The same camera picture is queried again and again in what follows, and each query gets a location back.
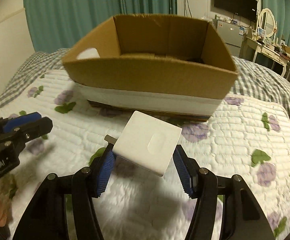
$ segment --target curtain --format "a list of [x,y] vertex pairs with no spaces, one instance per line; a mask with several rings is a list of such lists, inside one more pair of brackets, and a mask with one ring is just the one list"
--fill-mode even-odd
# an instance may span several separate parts
[[176,13],[176,0],[24,0],[35,51],[69,48],[120,13]]
[[284,35],[285,44],[290,46],[290,0],[262,0],[263,8],[269,8],[277,21],[279,41]]

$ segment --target television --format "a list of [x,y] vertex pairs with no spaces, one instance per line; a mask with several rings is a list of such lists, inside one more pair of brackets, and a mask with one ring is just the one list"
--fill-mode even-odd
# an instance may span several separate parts
[[258,9],[256,0],[214,0],[214,6],[256,22]]

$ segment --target plaid blanket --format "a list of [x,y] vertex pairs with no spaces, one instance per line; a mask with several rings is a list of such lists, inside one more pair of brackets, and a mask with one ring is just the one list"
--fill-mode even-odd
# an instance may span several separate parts
[[[61,58],[68,49],[48,54],[36,52],[18,69],[0,96],[0,108],[17,98],[36,78],[51,69],[63,69]],[[239,77],[231,93],[282,105],[290,117],[290,83],[272,70],[233,57]]]

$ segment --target drawer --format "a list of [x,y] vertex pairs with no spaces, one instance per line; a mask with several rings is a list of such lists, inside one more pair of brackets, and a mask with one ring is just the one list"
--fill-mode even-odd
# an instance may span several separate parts
[[269,49],[267,49],[265,47],[262,48],[261,53],[267,55],[270,58],[273,58],[275,55],[273,51],[270,51]]
[[282,58],[278,55],[274,55],[274,58],[273,58],[276,62],[280,63],[281,65],[283,66],[286,66],[287,64],[287,60],[285,58]]

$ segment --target fridge sticker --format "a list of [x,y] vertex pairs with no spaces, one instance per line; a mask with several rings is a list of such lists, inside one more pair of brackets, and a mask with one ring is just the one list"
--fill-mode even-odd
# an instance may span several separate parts
[[240,27],[239,35],[243,35],[243,34],[244,34],[244,28],[243,27]]

